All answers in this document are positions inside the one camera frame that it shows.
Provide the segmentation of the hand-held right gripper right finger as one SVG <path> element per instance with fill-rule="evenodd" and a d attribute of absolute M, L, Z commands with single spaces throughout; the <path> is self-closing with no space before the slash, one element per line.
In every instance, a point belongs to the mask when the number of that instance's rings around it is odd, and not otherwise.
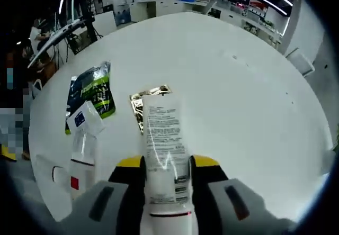
<path fill-rule="evenodd" d="M 289 220 L 270 213 L 263 197 L 239 179 L 228 178 L 216 160 L 193 155 L 190 163 L 199 234 L 289 233 Z"/>

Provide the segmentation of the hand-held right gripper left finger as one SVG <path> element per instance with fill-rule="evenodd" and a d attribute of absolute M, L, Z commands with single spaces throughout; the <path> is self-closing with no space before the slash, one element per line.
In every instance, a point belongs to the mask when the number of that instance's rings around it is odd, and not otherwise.
<path fill-rule="evenodd" d="M 99 181 L 73 204 L 64 234 L 140 234 L 145 205 L 146 163 L 142 155 L 121 160 L 107 181 Z"/>

